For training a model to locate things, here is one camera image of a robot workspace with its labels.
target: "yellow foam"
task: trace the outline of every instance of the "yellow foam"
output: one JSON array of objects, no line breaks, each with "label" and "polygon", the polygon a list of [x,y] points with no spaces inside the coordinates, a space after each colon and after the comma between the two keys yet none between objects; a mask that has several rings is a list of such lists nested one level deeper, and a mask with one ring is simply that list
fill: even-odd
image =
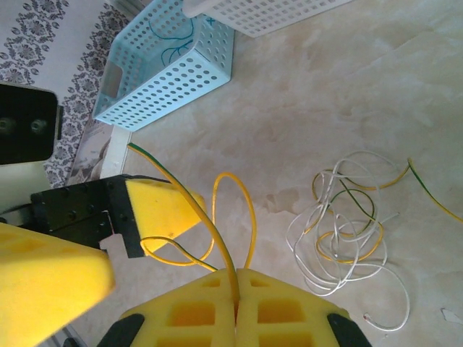
[{"label": "yellow foam", "polygon": [[[148,236],[175,239],[200,222],[195,211],[170,183],[130,179],[126,185],[141,239]],[[204,199],[194,192],[191,195],[205,210]],[[164,244],[163,240],[147,240],[145,243],[152,252]]]},{"label": "yellow foam", "polygon": [[131,347],[233,347],[234,307],[226,271],[217,271],[125,312],[145,321]]},{"label": "yellow foam", "polygon": [[327,315],[347,311],[253,270],[238,270],[235,324],[225,270],[174,289],[123,314],[145,317],[132,347],[338,347]]},{"label": "yellow foam", "polygon": [[0,223],[0,346],[40,343],[113,287],[106,253]]}]

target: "black damask pattern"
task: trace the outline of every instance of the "black damask pattern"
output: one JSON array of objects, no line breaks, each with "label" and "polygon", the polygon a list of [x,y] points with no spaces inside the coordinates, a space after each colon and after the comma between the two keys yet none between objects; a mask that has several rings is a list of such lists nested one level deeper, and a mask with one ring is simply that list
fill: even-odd
[{"label": "black damask pattern", "polygon": [[85,125],[91,118],[111,42],[127,23],[127,19],[113,7],[103,5],[98,23],[95,24],[96,30],[92,32],[90,43],[80,58],[82,64],[77,66],[77,73],[71,80],[72,86],[67,88],[70,96],[63,101],[62,139],[45,164],[53,187],[64,186],[71,173]]},{"label": "black damask pattern", "polygon": [[[25,12],[18,14],[18,24],[12,28],[14,36],[7,38],[3,50],[0,46],[0,80],[25,85],[35,83],[34,76],[39,74],[38,68],[45,59],[43,52],[49,51],[49,44],[53,42],[68,6],[66,0],[30,0],[23,4]],[[96,30],[80,58],[82,64],[77,66],[71,86],[67,88],[69,95],[62,103],[61,140],[45,163],[52,187],[66,184],[85,125],[92,114],[111,42],[127,23],[127,19],[113,7],[103,5]]]},{"label": "black damask pattern", "polygon": [[43,52],[53,42],[69,3],[66,0],[31,0],[23,4],[25,13],[19,13],[14,37],[7,38],[5,51],[0,51],[0,80],[33,85],[33,75],[43,65]]}]

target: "yellow wire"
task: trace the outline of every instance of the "yellow wire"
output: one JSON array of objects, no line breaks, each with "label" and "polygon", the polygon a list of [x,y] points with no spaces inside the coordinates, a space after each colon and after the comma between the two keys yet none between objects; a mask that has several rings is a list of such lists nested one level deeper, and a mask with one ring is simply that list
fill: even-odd
[{"label": "yellow wire", "polygon": [[[376,240],[376,243],[373,245],[372,249],[370,249],[370,251],[368,251],[368,253],[364,254],[363,256],[361,256],[359,259],[358,259],[358,262],[361,262],[362,260],[365,260],[367,259],[370,255],[372,255],[374,253],[374,251],[379,247],[380,243],[381,243],[381,240],[383,239],[383,235],[384,235],[384,227],[381,223],[378,223],[379,225],[379,237],[378,237],[378,240]],[[333,260],[333,258],[330,258],[328,255],[326,255],[320,248],[320,243],[321,241],[326,238],[327,236],[329,235],[332,235],[334,234],[334,231],[329,231],[328,233],[325,233],[323,234],[322,236],[320,236],[318,239],[317,239],[317,242],[315,243],[315,246],[317,248],[317,252],[320,253],[320,255],[327,259],[327,260]],[[354,261],[353,260],[338,260],[336,259],[337,262],[341,263],[341,264],[352,264]]]},{"label": "yellow wire", "polygon": [[242,193],[246,199],[247,208],[249,209],[249,213],[251,217],[251,242],[250,242],[249,252],[247,253],[246,262],[245,262],[245,269],[248,269],[249,266],[251,265],[252,257],[254,256],[258,226],[257,226],[256,218],[255,218],[255,211],[254,211],[254,206],[252,204],[251,196],[249,195],[249,192],[247,191],[246,186],[241,182],[241,180],[236,175],[234,175],[231,172],[220,173],[214,182],[214,188],[212,190],[212,213],[211,213],[212,223],[214,224],[216,223],[216,198],[217,198],[218,184],[225,177],[232,179],[238,185],[238,187],[242,190]]},{"label": "yellow wire", "polygon": [[[407,167],[395,179],[393,179],[392,181],[390,181],[388,183],[380,185],[379,189],[384,189],[384,188],[393,186],[395,183],[400,181],[402,179],[402,177],[405,176],[405,174],[408,172],[409,169],[410,169],[410,167],[407,165]],[[361,188],[363,190],[376,190],[376,187],[363,186],[361,184],[355,183],[351,179],[346,179],[346,180],[349,181],[350,183],[352,183],[353,185],[355,185],[356,187],[359,187],[359,188]]]},{"label": "yellow wire", "polygon": [[231,286],[231,297],[234,302],[235,312],[238,310],[238,303],[239,303],[239,284],[238,284],[238,276],[237,271],[233,264],[233,259],[226,248],[224,240],[222,239],[221,234],[218,232],[216,226],[212,223],[209,219],[208,215],[204,212],[204,210],[199,206],[196,200],[191,196],[191,194],[177,181],[177,179],[172,176],[167,170],[165,170],[162,166],[158,165],[148,154],[145,154],[143,151],[139,150],[137,147],[134,147],[132,143],[128,144],[128,148],[133,150],[137,154],[143,156],[147,161],[153,164],[171,183],[174,187],[176,187],[179,192],[183,195],[186,201],[190,204],[192,209],[196,212],[198,217],[201,221],[206,225],[208,230],[211,233],[211,236],[214,238],[215,242],[217,243],[218,248],[221,251],[222,257],[225,262],[226,270],[230,280]]},{"label": "yellow wire", "polygon": [[[426,188],[426,186],[423,184],[423,182],[421,181],[421,178],[420,176],[417,174],[416,172],[416,169],[415,167],[413,166],[413,162],[412,162],[412,159],[411,158],[408,158],[408,165],[407,167],[395,178],[393,179],[392,181],[390,182],[387,182],[385,184],[382,184],[379,186],[379,189],[384,189],[384,188],[387,188],[387,187],[390,187],[392,185],[394,185],[395,183],[397,183],[398,181],[400,181],[404,176],[405,174],[408,172],[408,170],[412,170],[413,174],[415,175],[415,178],[418,180],[418,182],[420,183],[421,187],[425,190],[426,194],[431,198],[431,200],[437,205],[440,207],[440,209],[442,209],[442,211],[444,211],[445,213],[447,213],[448,215],[450,215],[452,218],[455,218],[457,221],[459,221],[460,223],[463,223],[463,218],[460,218],[458,215],[455,215],[453,212],[451,212],[448,208],[446,208],[445,206],[443,206],[428,190],[428,188]],[[312,180],[312,196],[315,200],[318,200],[318,195],[315,191],[315,181],[316,179],[320,176],[320,173],[317,173],[314,177],[313,177],[313,180]],[[353,185],[355,185],[356,187],[358,188],[361,188],[361,189],[364,189],[364,190],[369,190],[369,191],[372,191],[372,190],[376,190],[377,188],[376,187],[369,187],[369,186],[363,186],[361,184],[358,184],[356,183],[355,181],[352,181],[351,179],[349,178],[345,178],[347,181],[349,181],[350,183],[352,183]],[[309,227],[305,230],[305,233],[308,233],[309,231],[312,230],[312,228],[315,226],[315,224],[318,222],[318,219]],[[364,260],[366,258],[368,258],[372,253],[374,253],[374,251],[379,247],[379,244],[381,242],[381,240],[383,239],[383,235],[384,235],[384,227],[381,223],[378,223],[379,227],[380,227],[380,236],[378,238],[378,240],[376,241],[376,243],[374,244],[374,246],[372,247],[372,249],[365,255],[361,256],[358,261],[361,261],[361,260]],[[324,257],[325,259],[327,260],[333,260],[331,259],[329,256],[327,256],[321,249],[320,247],[320,243],[322,242],[322,240],[324,238],[326,238],[327,236],[330,236],[332,235],[334,232],[333,231],[329,231],[328,233],[325,233],[323,234],[322,236],[320,236],[316,243],[315,243],[315,246],[316,246],[316,249],[317,249],[317,252],[322,256]],[[341,233],[342,235],[344,236],[347,236],[347,237],[353,237],[352,234],[346,234],[346,233]],[[337,262],[340,262],[342,264],[352,264],[353,263],[353,260],[336,260]]]},{"label": "yellow wire", "polygon": [[[166,242],[169,242],[172,246],[177,248],[186,258],[190,259],[191,262],[173,262],[171,260],[164,259],[162,257],[159,257],[158,255],[154,254],[152,251],[149,250],[149,248],[146,247],[145,242],[147,240],[164,240]],[[164,236],[147,236],[144,237],[143,239],[140,240],[140,245],[145,251],[146,254],[148,254],[150,257],[158,260],[159,262],[164,262],[169,265],[176,265],[176,266],[190,266],[190,265],[201,265],[202,267],[210,270],[210,271],[217,271],[217,269],[214,266],[209,265],[207,262],[204,262],[202,259],[198,259],[194,255],[191,255],[185,248],[183,248],[178,242],[174,241],[173,239],[170,239],[168,237]]]},{"label": "yellow wire", "polygon": [[418,182],[421,184],[421,186],[423,187],[423,189],[425,190],[426,194],[431,198],[432,201],[434,201],[434,203],[440,207],[440,209],[442,211],[444,211],[445,213],[447,213],[448,215],[450,215],[451,217],[455,218],[457,221],[459,221],[460,223],[463,223],[463,219],[460,218],[458,215],[454,214],[453,212],[451,212],[447,207],[443,206],[439,201],[437,201],[437,199],[429,192],[428,188],[426,188],[426,186],[421,182],[421,179],[419,179],[418,177],[418,174],[416,172],[416,169],[415,167],[413,166],[413,162],[412,162],[412,159],[411,158],[408,158],[408,165],[409,167],[412,169],[412,171],[414,171],[413,173],[415,174]]}]

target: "wire bundle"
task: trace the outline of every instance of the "wire bundle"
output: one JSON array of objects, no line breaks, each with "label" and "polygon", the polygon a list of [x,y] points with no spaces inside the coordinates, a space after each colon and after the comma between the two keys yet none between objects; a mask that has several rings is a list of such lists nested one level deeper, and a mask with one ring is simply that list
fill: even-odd
[{"label": "wire bundle", "polygon": [[[418,176],[411,159],[408,159],[407,167],[393,181],[379,184],[370,170],[352,159],[357,154],[372,155],[398,171],[397,166],[389,159],[369,151],[353,152],[338,160],[333,168],[320,171],[312,181],[315,204],[299,214],[290,223],[286,231],[286,242],[304,276],[307,287],[318,296],[331,295],[349,282],[371,278],[381,270],[392,274],[402,287],[406,299],[403,320],[398,325],[386,327],[374,321],[368,313],[365,313],[363,317],[367,323],[380,330],[396,331],[402,328],[408,320],[410,300],[400,277],[393,270],[386,267],[388,251],[383,239],[383,224],[398,215],[398,213],[379,221],[381,215],[380,190],[397,183],[410,170],[437,206],[458,221],[463,222],[463,220],[446,209],[433,197]],[[341,167],[346,164],[354,166],[362,174],[357,176],[343,174]],[[371,185],[363,186],[356,183],[354,179],[367,180]],[[321,181],[321,188],[318,190],[320,194],[317,194],[316,189],[318,181]],[[350,218],[345,213],[339,212],[340,209],[336,205],[336,200],[343,194],[350,197],[354,206],[361,213],[361,218]],[[360,204],[359,197],[366,200],[370,208]],[[293,226],[304,215],[307,216],[305,227],[300,230],[296,241],[290,241]],[[303,246],[301,246],[302,240],[307,240],[313,249],[310,249],[310,246],[309,249],[303,249]],[[302,253],[314,254],[315,261],[305,261]]]}]

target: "cable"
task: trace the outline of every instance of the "cable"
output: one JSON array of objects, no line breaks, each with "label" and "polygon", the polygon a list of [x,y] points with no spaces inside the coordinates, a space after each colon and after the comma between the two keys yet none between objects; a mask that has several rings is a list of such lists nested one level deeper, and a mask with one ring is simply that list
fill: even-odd
[{"label": "cable", "polygon": [[150,27],[150,30],[151,32],[157,37],[157,38],[160,38],[161,40],[187,40],[188,38],[191,38],[193,36],[193,34],[195,33],[195,26],[193,25],[193,19],[190,18],[190,24],[191,24],[191,33],[187,36],[185,36],[184,38],[163,38],[161,36],[159,36],[158,34],[156,34],[156,32],[154,31],[153,27],[151,26],[151,22],[148,21],[148,26]]},{"label": "cable", "polygon": [[[154,254],[152,251],[149,250],[149,248],[146,247],[145,241],[147,240],[164,240],[166,242],[169,242],[172,246],[176,247],[186,258],[190,259],[191,262],[172,262],[171,260],[164,259],[162,257],[159,257],[158,255]],[[217,271],[217,269],[214,266],[209,265],[207,262],[204,262],[202,259],[198,259],[195,256],[191,255],[185,248],[183,248],[178,242],[170,239],[169,237],[164,237],[164,236],[148,236],[144,237],[143,239],[140,240],[140,245],[145,251],[146,254],[148,254],[150,257],[158,260],[159,262],[164,262],[166,264],[170,265],[176,265],[176,266],[190,266],[190,265],[201,265],[202,267],[210,270],[210,271]]]},{"label": "cable", "polygon": [[222,239],[222,236],[218,232],[216,226],[212,223],[208,215],[204,212],[201,206],[196,202],[195,198],[182,185],[182,183],[180,183],[180,181],[176,179],[175,176],[172,175],[172,173],[170,173],[166,168],[164,168],[162,164],[159,163],[150,153],[146,152],[144,149],[142,149],[141,147],[133,143],[129,143],[127,147],[130,150],[133,150],[134,152],[136,152],[137,154],[143,156],[150,163],[152,163],[172,183],[172,185],[179,190],[179,192],[183,195],[186,201],[190,204],[190,206],[196,212],[196,214],[201,219],[201,221],[206,225],[206,227],[211,233],[211,236],[214,238],[214,241],[217,243],[217,246],[224,259],[226,270],[229,276],[230,286],[231,286],[231,297],[234,302],[235,312],[237,312],[238,303],[239,303],[239,284],[238,284],[237,271],[234,267],[233,259],[230,256],[230,253],[228,249],[226,248],[224,240]]},{"label": "cable", "polygon": [[440,207],[440,209],[442,209],[442,211],[444,211],[445,213],[447,213],[448,215],[450,215],[451,217],[455,218],[457,221],[459,221],[460,223],[463,223],[463,219],[460,218],[458,215],[454,214],[453,212],[451,212],[448,208],[446,208],[445,206],[443,206],[439,201],[437,201],[437,199],[429,192],[428,188],[426,188],[425,184],[422,182],[422,179],[420,178],[420,176],[418,175],[415,167],[413,166],[413,162],[412,162],[412,159],[411,158],[408,158],[408,165],[410,167],[410,170],[412,171],[413,173],[413,176],[415,176],[415,178],[417,179],[418,183],[420,183],[421,187],[425,190],[426,194],[428,194],[428,196],[432,199],[432,201]]},{"label": "cable", "polygon": [[255,217],[255,211],[254,211],[254,206],[252,204],[251,196],[249,195],[249,192],[247,191],[245,185],[240,181],[240,179],[232,174],[231,172],[222,172],[220,173],[216,181],[214,182],[214,188],[212,191],[212,223],[216,224],[216,198],[217,198],[217,189],[218,189],[218,184],[220,181],[228,177],[232,179],[238,187],[242,190],[243,195],[245,196],[246,203],[247,203],[247,208],[249,209],[250,217],[251,217],[251,242],[249,245],[249,252],[247,253],[246,257],[246,262],[245,262],[245,269],[248,269],[249,266],[251,265],[252,257],[254,256],[254,251],[255,251],[255,242],[257,239],[257,220]]},{"label": "cable", "polygon": [[[333,168],[322,170],[314,176],[311,187],[315,204],[296,216],[291,222],[286,231],[286,243],[294,255],[307,287],[312,293],[319,296],[331,295],[348,282],[371,278],[381,270],[392,273],[405,292],[407,304],[404,319],[393,327],[378,324],[368,313],[364,314],[364,319],[380,330],[395,331],[402,328],[407,322],[410,302],[409,295],[400,277],[386,267],[388,255],[386,243],[383,240],[383,224],[389,218],[382,222],[378,221],[381,212],[380,190],[400,181],[407,173],[408,167],[394,180],[379,184],[366,167],[351,159],[354,154],[358,153],[365,154],[365,151],[351,153],[339,160]],[[366,153],[374,155],[396,168],[387,158],[371,152]],[[341,168],[345,163],[358,167],[365,175],[354,177],[342,173]],[[316,185],[319,178],[321,179],[321,189],[317,194]],[[354,181],[356,178],[367,179],[371,186],[356,183]],[[365,191],[373,192],[375,198]],[[337,199],[342,194],[349,196],[365,219],[351,220],[338,211]],[[366,208],[364,204],[361,204],[355,194],[365,197],[370,208]],[[305,226],[301,226],[297,240],[290,241],[289,235],[295,228],[295,222],[303,215],[307,215]],[[326,227],[330,224],[332,228],[326,230]],[[303,240],[307,240],[308,244],[312,246],[307,248],[306,243],[302,246]],[[302,252],[314,254],[315,259],[312,262],[305,261]],[[360,267],[371,267],[374,270],[367,274],[365,272],[359,274],[357,270]]]},{"label": "cable", "polygon": [[[187,39],[191,38],[191,37],[195,34],[195,25],[194,25],[194,23],[193,23],[193,19],[192,19],[192,18],[190,18],[190,24],[191,24],[191,33],[190,33],[189,35],[185,36],[184,38],[177,38],[177,37],[163,38],[162,36],[158,35],[158,34],[154,31],[153,27],[151,26],[151,22],[148,21],[148,26],[150,27],[151,32],[152,32],[157,38],[159,38],[159,39],[161,39],[161,40],[178,40],[178,41],[181,41],[181,40],[187,40]],[[182,48],[189,49],[187,46],[188,46],[189,44],[191,44],[192,42],[193,42],[193,40],[189,40],[188,42],[183,43],[183,44],[182,44],[181,46],[179,46],[179,47],[170,47],[170,48],[164,49],[164,50],[162,51],[162,53],[161,53],[161,62],[162,62],[162,64],[163,64],[163,66],[166,66],[166,62],[164,61],[164,57],[163,57],[163,56],[164,56],[164,54],[165,54],[167,51],[173,50],[172,53],[171,53],[171,55],[170,55],[170,57],[169,57],[169,64],[170,64],[171,61],[172,61],[172,57],[174,56],[174,54],[175,54],[175,53],[178,53],[178,54],[179,54],[179,57],[182,56],[182,54],[180,53],[180,50],[181,50]]]}]

